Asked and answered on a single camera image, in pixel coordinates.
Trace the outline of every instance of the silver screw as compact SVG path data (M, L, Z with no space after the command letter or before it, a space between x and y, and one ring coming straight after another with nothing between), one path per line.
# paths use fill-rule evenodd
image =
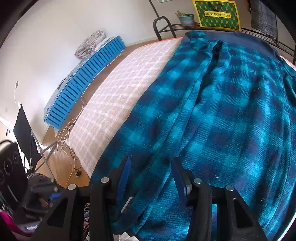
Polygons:
M107 182L109 182L109 178L108 177L103 177L102 179L101 179L101 182L102 183L107 183Z
M76 188L76 185L75 184L70 184L69 186L68 186L68 189L69 190L74 190Z
M201 183L202 183L202 180L201 180L200 178L195 178L195 179L193 180L193 182L194 182L195 184L201 184Z
M226 186L226 189L228 190L228 191L233 191L234 190L234 187L232 186L232 185L227 185Z

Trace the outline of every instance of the clothing label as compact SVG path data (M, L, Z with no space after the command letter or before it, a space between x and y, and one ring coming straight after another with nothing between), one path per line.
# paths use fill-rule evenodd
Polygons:
M131 204L131 200L133 199L133 197L129 197L128 201L125 203L125 205L123 206L122 210L120 211L121 213L125 213L128 209L128 207Z
M219 18L231 18L231 13L229 12L210 12L204 11L206 17L219 17Z

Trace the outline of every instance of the blue plastic basket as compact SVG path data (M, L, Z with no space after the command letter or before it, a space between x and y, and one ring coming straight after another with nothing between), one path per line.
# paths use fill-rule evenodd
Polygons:
M94 54L68 81L44 121L60 129L70 110L95 76L124 49L123 41L117 36Z

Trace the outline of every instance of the wooden floor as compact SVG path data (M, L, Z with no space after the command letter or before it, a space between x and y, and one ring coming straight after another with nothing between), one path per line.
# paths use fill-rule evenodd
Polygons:
M100 84L105 80L105 78L110 74L110 72L126 57L128 56L133 50L139 48L140 46L155 42L156 40L152 40L149 42L144 42L140 44L135 44L127 47L125 51L121 53L121 55L114 60L113 63L111 63L109 66L104 68L99 75L95 77L93 82L89 85L89 87L86 89L86 91L83 94L83 100L84 105L90 100L94 92L97 90L97 88L100 86ZM75 118L81 111L82 108L82 102L79 99L71 112L69 113L66 121L64 122L64 126L62 129L68 124L73 118ZM45 135L45 138L43 140L43 145L46 147L50 145L51 143L57 141L57 137L54 135L54 130L52 127L50 127ZM42 159L38 162L37 167L39 167L43 163ZM70 155L69 148L64 148L63 150L60 150L60 148L53 152L53 154L49 158L49 166L51 171L53 172L54 177L56 178L57 182L63 186L67 187L69 184L76 184L77 186L86 186L89 183L89 177L87 176L86 172L83 168L80 168L81 170L81 176L76 177L76 172L74 172L72 165L74 165L74 160ZM75 161L75 168L81 167L80 161ZM48 171L46 165L43 165L39 170L39 173L42 173L48 177L50 176L50 172Z

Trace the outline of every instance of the green and yellow bag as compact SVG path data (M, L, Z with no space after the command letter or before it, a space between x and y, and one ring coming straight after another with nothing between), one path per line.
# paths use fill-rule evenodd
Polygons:
M201 27L241 30L235 1L192 1Z

